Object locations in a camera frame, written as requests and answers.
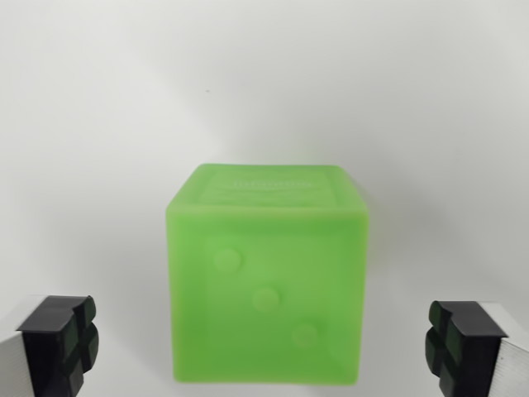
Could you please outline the black-padded silver gripper left finger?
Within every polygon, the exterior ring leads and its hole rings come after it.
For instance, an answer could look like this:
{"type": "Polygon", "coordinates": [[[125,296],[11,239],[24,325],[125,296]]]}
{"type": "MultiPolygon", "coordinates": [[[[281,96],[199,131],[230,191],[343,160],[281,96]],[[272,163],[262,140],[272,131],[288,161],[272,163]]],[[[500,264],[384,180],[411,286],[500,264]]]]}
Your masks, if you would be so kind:
{"type": "Polygon", "coordinates": [[[1,318],[1,395],[76,396],[98,355],[92,296],[30,295],[1,318]]]}

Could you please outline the black-padded silver gripper right finger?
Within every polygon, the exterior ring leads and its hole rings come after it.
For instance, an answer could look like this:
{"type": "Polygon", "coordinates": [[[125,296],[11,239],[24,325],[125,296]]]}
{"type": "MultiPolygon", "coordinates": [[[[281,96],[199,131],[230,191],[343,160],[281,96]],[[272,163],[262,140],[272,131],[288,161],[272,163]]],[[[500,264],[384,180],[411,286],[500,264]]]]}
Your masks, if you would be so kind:
{"type": "Polygon", "coordinates": [[[444,396],[528,395],[528,331],[501,304],[435,300],[428,318],[426,361],[444,396]]]}

